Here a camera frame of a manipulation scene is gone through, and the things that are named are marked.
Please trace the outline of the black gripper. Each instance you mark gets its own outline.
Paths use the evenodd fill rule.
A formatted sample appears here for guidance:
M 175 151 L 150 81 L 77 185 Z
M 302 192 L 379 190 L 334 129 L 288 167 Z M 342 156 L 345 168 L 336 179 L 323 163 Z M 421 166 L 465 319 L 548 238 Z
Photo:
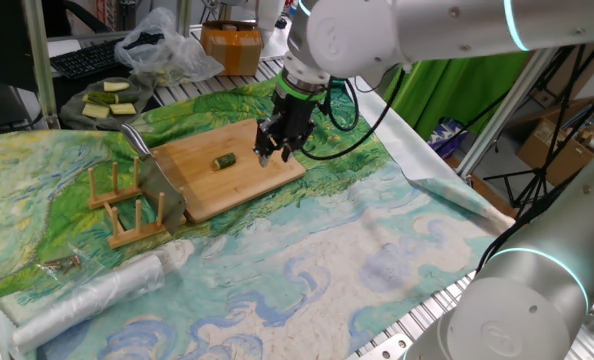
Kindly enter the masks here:
M 303 147 L 315 128 L 311 115 L 322 98 L 322 91 L 305 97 L 273 92 L 271 114 L 257 120 L 254 152 L 261 167 L 268 165 L 275 151 L 282 150 L 281 159 L 287 163 Z

